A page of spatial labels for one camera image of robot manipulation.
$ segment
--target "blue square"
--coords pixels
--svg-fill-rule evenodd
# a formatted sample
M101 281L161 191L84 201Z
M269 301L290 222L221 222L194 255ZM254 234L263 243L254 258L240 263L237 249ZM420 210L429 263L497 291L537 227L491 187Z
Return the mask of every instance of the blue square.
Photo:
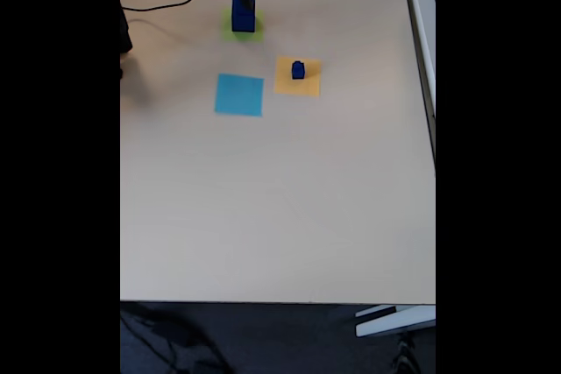
M263 80L237 74L219 74L216 113L262 116Z

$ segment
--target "blue cube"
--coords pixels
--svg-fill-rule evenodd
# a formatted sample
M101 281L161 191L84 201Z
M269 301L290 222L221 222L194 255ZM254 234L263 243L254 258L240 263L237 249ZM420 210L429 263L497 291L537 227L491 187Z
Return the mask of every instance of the blue cube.
M255 32L255 0L252 9L244 7L240 0L231 1L231 30Z
M304 79L305 74L304 64L301 61L295 61L292 64L292 79Z

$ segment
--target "green square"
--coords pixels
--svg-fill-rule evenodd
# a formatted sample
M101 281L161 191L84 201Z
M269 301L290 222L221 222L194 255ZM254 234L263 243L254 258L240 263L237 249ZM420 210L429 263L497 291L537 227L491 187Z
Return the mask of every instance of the green square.
M231 8L222 11L220 32L224 41L253 41L263 42L263 11L255 14L255 32L234 32L231 30Z

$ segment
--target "white table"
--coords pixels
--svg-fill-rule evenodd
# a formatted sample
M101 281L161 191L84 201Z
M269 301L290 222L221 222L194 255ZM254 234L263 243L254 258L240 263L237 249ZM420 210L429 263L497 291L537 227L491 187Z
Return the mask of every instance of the white table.
M121 0L149 7L182 0ZM126 12L121 300L435 304L436 182L407 0L231 0ZM277 55L319 98L273 92ZM219 73L265 79L263 117L214 112Z

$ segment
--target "dark floor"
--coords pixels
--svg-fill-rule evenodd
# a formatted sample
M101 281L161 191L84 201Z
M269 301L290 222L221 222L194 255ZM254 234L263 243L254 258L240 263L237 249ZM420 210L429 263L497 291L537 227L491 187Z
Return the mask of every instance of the dark floor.
M237 374L390 374L397 335L355 336L353 315L366 306L288 304L151 304L180 314L204 329ZM166 341L130 317L132 328L169 356ZM422 374L435 374L436 329L414 332ZM180 368L192 370L201 347L175 347ZM123 374L166 374L167 366L121 323Z

